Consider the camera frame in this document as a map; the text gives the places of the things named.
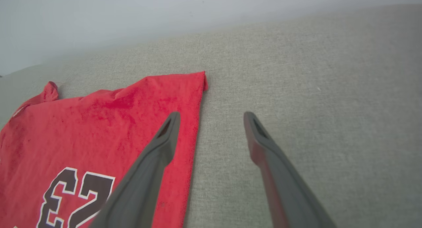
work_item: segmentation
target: black number with white outline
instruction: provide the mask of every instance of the black number with white outline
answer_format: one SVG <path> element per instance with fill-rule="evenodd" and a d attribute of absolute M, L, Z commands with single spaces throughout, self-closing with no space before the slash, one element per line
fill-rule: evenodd
<path fill-rule="evenodd" d="M 75 195 L 78 184 L 77 171 L 75 168 L 66 167 L 51 182 L 50 187 L 44 193 L 44 202 L 41 205 L 37 228 L 63 228 L 64 220 L 62 218 L 57 216 L 54 223 L 49 221 L 51 213 L 59 212 L 62 201 L 62 197 L 54 195 L 54 192 L 57 185 L 62 184 L 62 193 Z M 96 216 L 111 194 L 114 179 L 114 177 L 93 172 L 84 174 L 78 197 L 88 199 L 89 195 L 93 194 L 95 198 L 71 213 L 68 219 L 68 228 L 78 228 Z"/>

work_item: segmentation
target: red jersey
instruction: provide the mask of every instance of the red jersey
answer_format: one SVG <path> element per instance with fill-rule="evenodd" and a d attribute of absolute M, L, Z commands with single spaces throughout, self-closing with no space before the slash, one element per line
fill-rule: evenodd
<path fill-rule="evenodd" d="M 152 227 L 181 228 L 205 72 L 150 76 L 114 91 L 58 100 L 57 86 L 0 132 L 0 227 L 87 228 L 167 116 L 181 123 Z"/>

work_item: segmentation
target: red fabric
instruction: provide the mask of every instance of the red fabric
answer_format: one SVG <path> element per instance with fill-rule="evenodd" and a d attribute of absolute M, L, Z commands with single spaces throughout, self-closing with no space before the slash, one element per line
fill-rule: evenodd
<path fill-rule="evenodd" d="M 207 87 L 205 72 L 150 76 L 127 88 L 58 100 L 57 86 L 49 82 L 0 132 L 0 227 L 88 227 L 95 214 L 79 211 L 105 202 L 107 184 L 116 188 L 167 116 L 178 111 L 177 147 L 164 171 L 153 227 L 181 228 Z"/>

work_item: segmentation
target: red shirt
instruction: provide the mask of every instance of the red shirt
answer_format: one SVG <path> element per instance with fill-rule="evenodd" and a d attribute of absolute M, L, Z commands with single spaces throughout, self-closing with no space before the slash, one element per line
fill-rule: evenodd
<path fill-rule="evenodd" d="M 150 76 L 114 91 L 25 102 L 0 132 L 0 227 L 86 228 L 167 116 L 181 123 L 153 227 L 181 228 L 205 72 Z"/>

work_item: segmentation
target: white outline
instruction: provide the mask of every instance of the white outline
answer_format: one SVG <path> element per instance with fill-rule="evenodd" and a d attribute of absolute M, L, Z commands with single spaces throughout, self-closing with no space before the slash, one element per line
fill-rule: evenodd
<path fill-rule="evenodd" d="M 66 167 L 66 168 L 64 168 L 64 169 L 62 169 L 62 171 L 60 171 L 57 175 L 56 175 L 56 177 L 51 181 L 51 183 L 50 183 L 50 186 L 48 186 L 48 188 L 47 188 L 47 190 L 44 192 L 44 195 L 43 195 L 43 200 L 44 200 L 44 202 L 43 202 L 43 204 L 41 205 L 41 208 L 40 208 L 40 217 L 39 217 L 39 219 L 38 219 L 38 222 L 37 222 L 37 226 L 36 227 L 39 227 L 39 225 L 40 225 L 40 222 L 41 222 L 41 217 L 43 216 L 43 208 L 44 208 L 44 205 L 46 205 L 47 204 L 47 201 L 45 200 L 45 194 L 47 193 L 47 191 L 48 191 L 48 189 L 50 189 L 50 187 L 51 187 L 51 185 L 53 184 L 53 182 L 54 182 L 54 180 L 63 172 L 63 171 L 65 171 L 65 170 L 71 170 L 71 171 L 73 171 L 74 172 L 74 176 L 75 176 L 75 187 L 74 187 L 74 190 L 73 190 L 73 192 L 68 192 L 68 191 L 66 191 L 65 190 L 65 188 L 66 188 L 66 186 L 67 186 L 67 183 L 66 182 L 63 182 L 63 181 L 59 181 L 55 186 L 54 186 L 54 188 L 53 188 L 53 191 L 51 192 L 51 196 L 50 196 L 50 198 L 55 198 L 55 199 L 58 199 L 59 200 L 59 202 L 58 202 L 58 204 L 57 204 L 57 209 L 55 210 L 55 211 L 53 211 L 53 210 L 51 210 L 51 209 L 49 209 L 48 210 L 48 214 L 47 214 L 47 221 L 45 222 L 47 225 L 51 225 L 51 226 L 53 226 L 53 227 L 55 227 L 56 226 L 56 222 L 57 221 L 60 221 L 60 222 L 62 222 L 62 225 L 60 226 L 61 228 L 63 228 L 63 223 L 64 223 L 64 220 L 63 219 L 61 219 L 60 217 L 56 217 L 55 219 L 54 219 L 54 224 L 53 223 L 51 223 L 51 222 L 49 222 L 49 220 L 50 220 L 50 214 L 51 213 L 53 213 L 53 214 L 56 214 L 57 215 L 57 213 L 59 212 L 59 209 L 60 209 L 60 203 L 62 202 L 62 197 L 60 197 L 60 196 L 56 196 L 56 195 L 54 195 L 54 192 L 56 191 L 56 187 L 57 187 L 57 185 L 59 185 L 59 184 L 62 184 L 63 185 L 63 190 L 62 190 L 62 193 L 67 193 L 67 194 L 71 194 L 71 195 L 75 195 L 75 192 L 76 192 L 76 187 L 78 186 L 78 169 L 75 169 L 75 168 L 71 168 L 71 167 Z"/>
<path fill-rule="evenodd" d="M 83 206 L 79 207 L 78 209 L 74 210 L 74 211 L 71 213 L 71 215 L 69 216 L 69 219 L 68 219 L 68 228 L 69 228 L 69 227 L 70 227 L 70 225 L 71 225 L 71 218 L 72 218 L 73 214 L 75 214 L 77 211 L 81 210 L 82 208 L 86 207 L 87 205 L 89 205 L 89 204 L 91 204 L 91 203 L 93 203 L 93 202 L 95 202 L 95 201 L 97 200 L 97 195 L 98 195 L 98 192 L 95 192 L 95 191 L 89 190 L 89 191 L 88 191 L 88 195 L 87 195 L 87 196 L 84 196 L 84 195 L 82 195 L 82 194 L 81 194 L 81 193 L 82 193 L 82 188 L 83 188 L 83 183 L 84 183 L 84 181 L 85 181 L 85 176 L 86 176 L 87 174 L 89 174 L 89 175 L 94 175 L 94 176 L 97 176 L 97 177 L 106 178 L 106 179 L 111 179 L 111 180 L 112 180 L 112 181 L 111 181 L 111 186 L 110 186 L 110 191 L 108 192 L 107 199 L 108 199 L 108 198 L 110 198 L 111 191 L 113 190 L 114 180 L 116 179 L 115 177 L 108 176 L 108 175 L 104 175 L 104 174 L 97 174 L 97 173 L 93 173 L 93 172 L 89 172 L 89 171 L 87 171 L 87 172 L 83 175 L 83 178 L 82 178 L 82 184 L 80 185 L 80 189 L 79 189 L 79 194 L 78 194 L 78 197 L 80 197 L 80 198 L 83 198 L 83 199 L 86 199 L 86 200 L 87 200 L 87 199 L 89 198 L 89 195 L 90 195 L 90 194 L 94 194 L 94 195 L 95 195 L 95 198 L 94 198 L 94 199 L 92 199 L 90 202 L 87 202 L 85 205 L 83 205 Z M 94 214 L 92 214 L 91 216 L 87 217 L 85 220 L 81 221 L 78 225 L 76 225 L 76 226 L 75 226 L 75 228 L 78 228 L 78 227 L 80 227 L 81 225 L 85 224 L 87 221 L 89 221 L 91 218 L 93 218 L 94 216 L 96 216 L 98 213 L 99 213 L 99 211 L 97 211 L 96 213 L 94 213 Z"/>

